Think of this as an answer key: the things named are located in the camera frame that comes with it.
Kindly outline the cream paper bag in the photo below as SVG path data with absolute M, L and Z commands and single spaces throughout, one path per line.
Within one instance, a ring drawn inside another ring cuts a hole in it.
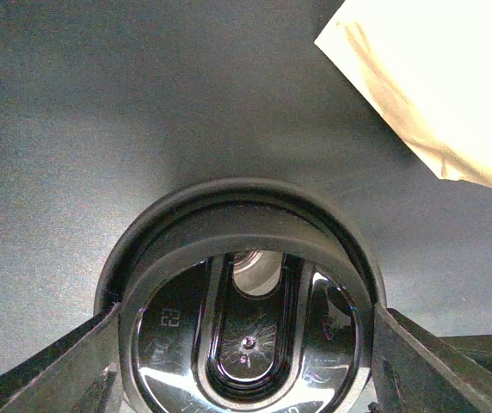
M 315 43 L 437 177 L 492 188 L 492 1 L 346 1 Z

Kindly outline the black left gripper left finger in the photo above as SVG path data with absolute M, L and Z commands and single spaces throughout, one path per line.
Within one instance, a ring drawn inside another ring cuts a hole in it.
M 0 412 L 118 412 L 120 306 L 0 375 Z

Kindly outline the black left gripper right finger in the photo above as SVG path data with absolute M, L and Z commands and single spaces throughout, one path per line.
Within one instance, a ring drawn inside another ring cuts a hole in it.
M 437 337 L 375 305 L 372 377 L 379 412 L 492 412 L 492 335 Z

